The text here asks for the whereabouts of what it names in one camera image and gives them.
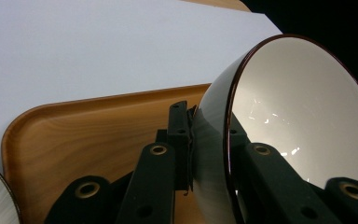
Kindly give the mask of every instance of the tray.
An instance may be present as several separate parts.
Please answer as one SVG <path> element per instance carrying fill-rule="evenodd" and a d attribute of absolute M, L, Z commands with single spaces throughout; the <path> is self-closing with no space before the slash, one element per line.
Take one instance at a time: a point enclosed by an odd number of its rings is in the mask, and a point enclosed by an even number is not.
<path fill-rule="evenodd" d="M 51 105 L 18 116 L 2 141 L 4 178 L 24 223 L 43 223 L 75 179 L 115 181 L 134 169 L 142 148 L 166 129 L 169 106 L 198 105 L 209 84 Z M 192 192 L 176 192 L 175 223 L 204 223 Z"/>

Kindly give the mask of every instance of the bowl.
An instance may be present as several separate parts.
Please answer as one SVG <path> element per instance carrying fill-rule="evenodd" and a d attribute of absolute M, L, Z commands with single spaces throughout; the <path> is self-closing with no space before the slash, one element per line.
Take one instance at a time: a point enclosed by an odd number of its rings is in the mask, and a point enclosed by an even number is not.
<path fill-rule="evenodd" d="M 246 219 L 231 176 L 232 114 L 305 181 L 323 189 L 332 177 L 358 180 L 358 83 L 316 41 L 275 35 L 230 65 L 195 113 L 193 185 L 208 223 Z"/>

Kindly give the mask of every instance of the white paper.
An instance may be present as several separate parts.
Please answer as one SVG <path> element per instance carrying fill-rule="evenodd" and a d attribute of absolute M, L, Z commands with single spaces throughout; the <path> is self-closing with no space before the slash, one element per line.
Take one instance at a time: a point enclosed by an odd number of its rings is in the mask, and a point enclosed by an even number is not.
<path fill-rule="evenodd" d="M 262 14 L 176 0 L 0 1 L 0 144 L 35 106 L 211 83 L 280 33 Z"/>

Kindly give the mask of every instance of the black background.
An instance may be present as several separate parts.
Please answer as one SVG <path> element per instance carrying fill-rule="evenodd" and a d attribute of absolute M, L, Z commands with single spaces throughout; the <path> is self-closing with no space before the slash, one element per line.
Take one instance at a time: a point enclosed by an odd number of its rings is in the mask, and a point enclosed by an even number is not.
<path fill-rule="evenodd" d="M 284 33 L 303 35 L 331 51 L 358 83 L 358 1 L 241 0 Z"/>

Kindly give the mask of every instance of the wooden surface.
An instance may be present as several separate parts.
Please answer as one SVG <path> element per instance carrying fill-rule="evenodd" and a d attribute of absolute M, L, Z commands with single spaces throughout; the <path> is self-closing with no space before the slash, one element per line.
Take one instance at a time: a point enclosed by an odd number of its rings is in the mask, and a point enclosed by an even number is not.
<path fill-rule="evenodd" d="M 4 177 L 24 223 L 43 223 L 74 180 L 113 182 L 132 171 L 142 148 L 166 129 L 169 106 L 198 105 L 209 85 L 41 105 L 17 117 L 2 143 Z M 192 193 L 176 193 L 175 223 L 203 223 Z"/>

